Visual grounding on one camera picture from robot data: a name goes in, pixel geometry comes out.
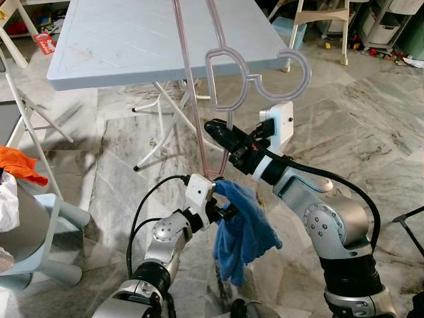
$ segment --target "white table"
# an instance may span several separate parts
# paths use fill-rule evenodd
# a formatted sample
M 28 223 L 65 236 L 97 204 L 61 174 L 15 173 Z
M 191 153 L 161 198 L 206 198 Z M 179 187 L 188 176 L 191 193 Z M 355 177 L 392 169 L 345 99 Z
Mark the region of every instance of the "white table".
M 205 0 L 180 3 L 191 69 L 195 78 L 204 78 L 205 54 L 218 47 L 207 4 Z M 244 57 L 251 72 L 286 67 L 288 61 L 276 54 L 287 46 L 253 0 L 217 0 L 216 4 L 228 45 Z M 239 66 L 228 57 L 213 62 L 216 76 L 239 73 Z M 47 73 L 54 89 L 154 82 L 172 102 L 158 82 L 185 78 L 171 0 L 71 0 Z M 180 107 L 172 104 L 180 115 L 186 99 Z M 167 134 L 162 129 L 162 140 Z M 160 146 L 161 142 L 149 155 Z

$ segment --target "blue towel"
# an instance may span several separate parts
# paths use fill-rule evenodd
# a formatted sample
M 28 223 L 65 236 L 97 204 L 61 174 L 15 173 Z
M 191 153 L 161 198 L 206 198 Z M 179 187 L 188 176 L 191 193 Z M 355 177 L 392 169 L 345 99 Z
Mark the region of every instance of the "blue towel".
M 213 249 L 221 279 L 231 277 L 231 282 L 239 286 L 244 283 L 245 264 L 253 262 L 274 246 L 280 249 L 283 243 L 270 226 L 252 189 L 219 180 L 215 192 L 227 197 L 239 210 L 229 221 L 217 222 L 219 226 Z

